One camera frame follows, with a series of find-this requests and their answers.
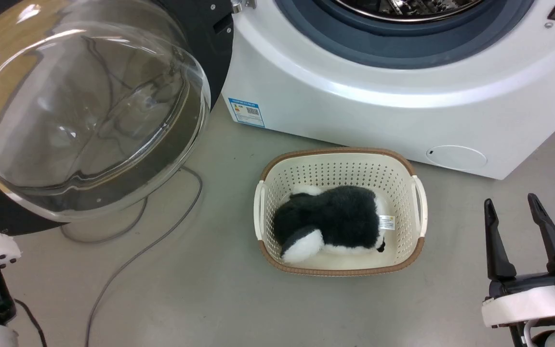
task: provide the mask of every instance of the concrete floor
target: concrete floor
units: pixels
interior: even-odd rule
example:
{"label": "concrete floor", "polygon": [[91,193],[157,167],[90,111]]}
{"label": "concrete floor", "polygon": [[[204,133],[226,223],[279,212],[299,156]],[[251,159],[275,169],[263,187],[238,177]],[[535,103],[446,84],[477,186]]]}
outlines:
{"label": "concrete floor", "polygon": [[[484,327],[487,294],[483,201],[493,198],[518,272],[545,269],[526,194],[555,221],[555,134],[506,180],[414,164],[429,203],[423,254],[409,268],[363,278],[282,273],[258,250],[254,188],[284,152],[329,146],[247,127],[216,106],[187,165],[203,177],[201,200],[170,237],[121,274],[105,295],[94,347],[497,347],[507,329]],[[196,181],[182,172],[150,196],[137,227],[119,240],[81,246],[51,230],[18,237],[22,259],[4,274],[33,309],[50,346],[83,345],[87,315],[110,274],[179,219]],[[71,226],[99,238],[131,222],[139,206]],[[23,313],[11,326],[21,347],[39,345]]]}

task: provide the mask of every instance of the stuffed animal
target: stuffed animal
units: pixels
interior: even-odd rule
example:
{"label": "stuffed animal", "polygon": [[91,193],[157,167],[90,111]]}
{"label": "stuffed animal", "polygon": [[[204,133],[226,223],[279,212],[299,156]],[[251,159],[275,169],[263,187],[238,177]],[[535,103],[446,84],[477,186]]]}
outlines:
{"label": "stuffed animal", "polygon": [[290,200],[273,217],[273,233],[284,262],[301,262],[319,251],[337,254],[383,252],[388,215],[386,200],[364,187],[327,191],[309,185],[293,187]]}

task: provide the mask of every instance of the basket handle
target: basket handle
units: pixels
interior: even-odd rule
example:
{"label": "basket handle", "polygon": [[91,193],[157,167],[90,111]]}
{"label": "basket handle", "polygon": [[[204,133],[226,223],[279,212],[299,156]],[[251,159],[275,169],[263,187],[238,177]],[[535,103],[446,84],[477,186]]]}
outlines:
{"label": "basket handle", "polygon": [[423,189],[423,184],[421,180],[417,177],[417,175],[412,176],[414,185],[414,190],[416,191],[414,200],[417,200],[417,195],[419,195],[419,206],[417,207],[417,229],[419,230],[419,237],[425,237],[425,233],[427,232],[427,196],[425,195],[425,189]]}
{"label": "basket handle", "polygon": [[254,231],[256,238],[260,241],[264,235],[264,181],[261,180],[256,185],[254,193]]}

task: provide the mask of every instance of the door hinge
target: door hinge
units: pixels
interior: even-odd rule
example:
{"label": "door hinge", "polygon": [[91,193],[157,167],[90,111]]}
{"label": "door hinge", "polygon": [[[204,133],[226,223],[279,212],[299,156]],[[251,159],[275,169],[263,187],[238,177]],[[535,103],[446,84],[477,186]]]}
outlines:
{"label": "door hinge", "polygon": [[231,0],[233,4],[233,13],[239,13],[243,11],[243,7],[251,7],[253,9],[256,8],[256,0]]}

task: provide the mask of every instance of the beige plastic basket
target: beige plastic basket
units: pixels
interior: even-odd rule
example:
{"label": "beige plastic basket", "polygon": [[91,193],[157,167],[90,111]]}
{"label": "beige plastic basket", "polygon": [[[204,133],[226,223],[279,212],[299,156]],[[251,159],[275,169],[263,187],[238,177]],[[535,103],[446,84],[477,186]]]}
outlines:
{"label": "beige plastic basket", "polygon": [[[284,264],[273,236],[273,215],[293,186],[323,189],[341,185],[367,187],[383,195],[395,216],[382,253],[335,255],[320,252],[295,264]],[[340,147],[284,154],[264,169],[254,197],[254,229],[264,257],[280,270],[302,275],[360,276],[402,270],[417,259],[427,228],[423,185],[403,156],[386,149]]]}

